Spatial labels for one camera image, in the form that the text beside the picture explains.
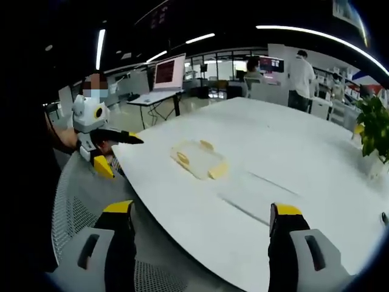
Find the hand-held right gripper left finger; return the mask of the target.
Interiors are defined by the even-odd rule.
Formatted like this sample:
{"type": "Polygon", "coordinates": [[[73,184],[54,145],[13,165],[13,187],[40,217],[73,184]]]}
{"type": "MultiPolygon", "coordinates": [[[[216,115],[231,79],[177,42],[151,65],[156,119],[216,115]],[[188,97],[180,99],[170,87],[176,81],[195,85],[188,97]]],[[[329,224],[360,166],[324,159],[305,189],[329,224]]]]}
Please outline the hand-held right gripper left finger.
{"type": "Polygon", "coordinates": [[[63,249],[51,281],[59,291],[134,291],[136,264],[132,200],[107,206],[63,249]]]}

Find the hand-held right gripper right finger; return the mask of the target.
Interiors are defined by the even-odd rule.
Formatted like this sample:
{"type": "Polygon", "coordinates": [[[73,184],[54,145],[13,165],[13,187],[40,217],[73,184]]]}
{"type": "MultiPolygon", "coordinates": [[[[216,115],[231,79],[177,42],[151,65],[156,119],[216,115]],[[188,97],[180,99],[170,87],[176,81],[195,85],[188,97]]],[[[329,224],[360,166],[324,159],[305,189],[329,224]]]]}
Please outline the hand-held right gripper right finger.
{"type": "Polygon", "coordinates": [[[354,276],[341,253],[295,206],[270,207],[269,291],[344,291],[354,276]]]}

